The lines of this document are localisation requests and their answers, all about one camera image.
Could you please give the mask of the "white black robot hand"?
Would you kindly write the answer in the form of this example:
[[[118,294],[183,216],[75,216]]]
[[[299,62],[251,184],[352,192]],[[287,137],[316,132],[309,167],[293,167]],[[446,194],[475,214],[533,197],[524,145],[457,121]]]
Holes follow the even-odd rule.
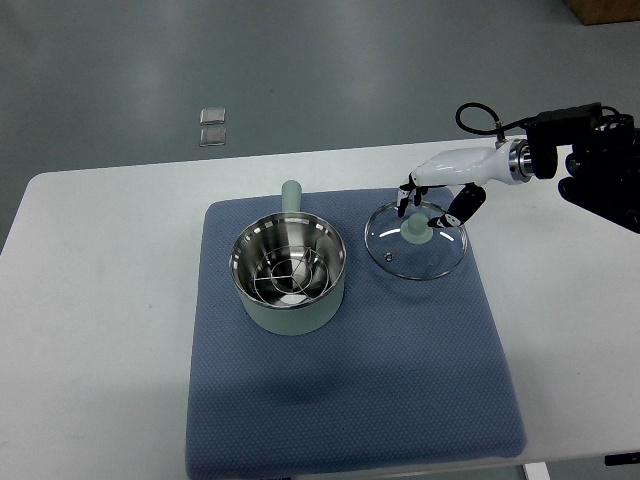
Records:
[[[462,186],[460,192],[440,217],[428,221],[432,228],[463,225],[486,200],[483,185],[496,180],[507,185],[522,182],[518,170],[510,163],[510,145],[499,149],[465,148],[441,152],[426,160],[408,176],[397,194],[397,215],[402,218],[410,196],[418,205],[431,188]]]

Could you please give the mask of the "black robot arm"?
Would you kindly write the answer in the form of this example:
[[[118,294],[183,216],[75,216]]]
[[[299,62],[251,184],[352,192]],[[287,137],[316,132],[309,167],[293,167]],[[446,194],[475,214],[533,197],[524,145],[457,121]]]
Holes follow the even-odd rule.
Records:
[[[639,128],[634,117],[599,102],[551,110],[518,123],[525,131],[531,168],[551,179],[558,148],[569,146],[561,197],[634,233],[639,232]]]

